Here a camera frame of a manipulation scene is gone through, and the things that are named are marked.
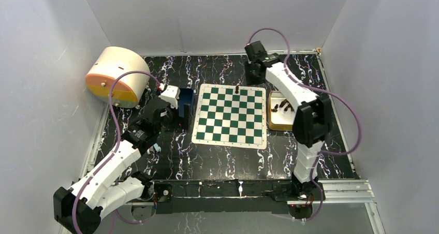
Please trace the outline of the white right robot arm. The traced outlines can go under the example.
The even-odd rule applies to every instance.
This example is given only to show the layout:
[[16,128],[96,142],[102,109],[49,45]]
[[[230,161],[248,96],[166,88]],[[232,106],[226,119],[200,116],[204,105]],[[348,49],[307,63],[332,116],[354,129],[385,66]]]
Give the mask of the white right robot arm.
[[331,100],[305,88],[280,56],[277,53],[268,54],[260,41],[248,43],[245,51],[248,85],[273,84],[293,108],[292,133],[298,143],[298,154],[291,176],[292,185],[286,193],[304,200],[316,187],[316,162],[332,129]]

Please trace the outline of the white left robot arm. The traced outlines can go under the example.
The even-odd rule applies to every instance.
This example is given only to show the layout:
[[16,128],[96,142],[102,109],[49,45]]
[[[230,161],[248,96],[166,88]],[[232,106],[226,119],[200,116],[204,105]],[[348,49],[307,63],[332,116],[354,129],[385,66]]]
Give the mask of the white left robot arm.
[[121,140],[108,155],[81,180],[53,195],[54,219],[72,233],[94,233],[101,220],[124,203],[139,198],[152,199],[152,179],[135,172],[119,185],[113,182],[132,163],[157,143],[164,129],[189,128],[194,112],[195,96],[179,96],[174,109],[163,96],[150,99],[144,113],[127,127]]

